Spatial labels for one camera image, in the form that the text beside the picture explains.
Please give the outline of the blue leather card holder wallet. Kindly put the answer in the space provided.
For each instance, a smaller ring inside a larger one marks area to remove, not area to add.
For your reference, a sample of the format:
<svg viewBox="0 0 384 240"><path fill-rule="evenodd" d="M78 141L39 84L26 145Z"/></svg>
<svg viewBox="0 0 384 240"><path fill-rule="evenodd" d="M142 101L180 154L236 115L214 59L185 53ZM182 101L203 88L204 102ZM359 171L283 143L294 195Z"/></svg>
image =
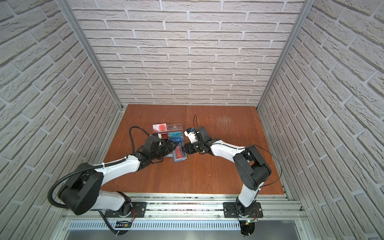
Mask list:
<svg viewBox="0 0 384 240"><path fill-rule="evenodd" d="M169 154L169 156L172 155L172 158L175 163L181 162L187 159L187 154L183 151L183 146L181 144L178 144L175 148L175 150Z"/></svg>

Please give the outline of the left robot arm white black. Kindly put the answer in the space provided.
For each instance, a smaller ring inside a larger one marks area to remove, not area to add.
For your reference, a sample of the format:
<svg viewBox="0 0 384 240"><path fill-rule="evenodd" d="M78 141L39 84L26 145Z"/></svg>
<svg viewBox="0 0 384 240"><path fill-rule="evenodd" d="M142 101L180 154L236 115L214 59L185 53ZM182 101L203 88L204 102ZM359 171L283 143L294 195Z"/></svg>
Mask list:
<svg viewBox="0 0 384 240"><path fill-rule="evenodd" d="M123 175L134 173L149 166L154 160L161 160L171 154L178 144L172 140L162 140L149 136L144 146L120 160L107 164L80 164L75 172L59 180L63 184L57 197L63 202L59 207L72 210L75 215L88 211L111 210L119 216L128 216L133 211L132 200L121 191L102 191L106 183Z"/></svg>

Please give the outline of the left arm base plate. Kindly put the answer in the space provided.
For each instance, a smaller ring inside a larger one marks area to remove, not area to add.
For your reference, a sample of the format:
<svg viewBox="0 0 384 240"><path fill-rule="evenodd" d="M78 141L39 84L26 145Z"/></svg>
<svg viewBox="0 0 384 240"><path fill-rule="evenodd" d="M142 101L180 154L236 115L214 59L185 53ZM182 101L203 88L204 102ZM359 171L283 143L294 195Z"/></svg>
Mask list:
<svg viewBox="0 0 384 240"><path fill-rule="evenodd" d="M143 218L146 213L146 202L130 202L129 204L122 206L119 210L106 210L105 217L107 218Z"/></svg>

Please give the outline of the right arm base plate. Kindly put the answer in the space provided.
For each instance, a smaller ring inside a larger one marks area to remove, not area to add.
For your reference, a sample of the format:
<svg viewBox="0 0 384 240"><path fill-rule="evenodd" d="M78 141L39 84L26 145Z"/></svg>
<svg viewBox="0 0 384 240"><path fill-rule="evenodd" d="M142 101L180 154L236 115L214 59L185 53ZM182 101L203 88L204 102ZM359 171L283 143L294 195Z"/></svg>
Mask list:
<svg viewBox="0 0 384 240"><path fill-rule="evenodd" d="M263 210L259 202L254 202L248 207L244 207L240 203L224 202L223 209L225 218L261 219L264 217Z"/></svg>

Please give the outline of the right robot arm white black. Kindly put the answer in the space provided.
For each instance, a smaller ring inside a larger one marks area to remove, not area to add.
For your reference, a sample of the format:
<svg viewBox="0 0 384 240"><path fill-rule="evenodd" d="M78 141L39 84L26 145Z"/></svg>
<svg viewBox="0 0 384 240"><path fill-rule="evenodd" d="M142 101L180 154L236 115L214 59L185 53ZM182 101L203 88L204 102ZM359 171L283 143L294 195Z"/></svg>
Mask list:
<svg viewBox="0 0 384 240"><path fill-rule="evenodd" d="M235 164L243 183L236 200L238 211L244 215L246 211L252 209L259 191L272 173L259 150L255 146L240 147L213 139L205 127L188 128L184 131L184 135L189 139L183 146L186 154L210 154Z"/></svg>

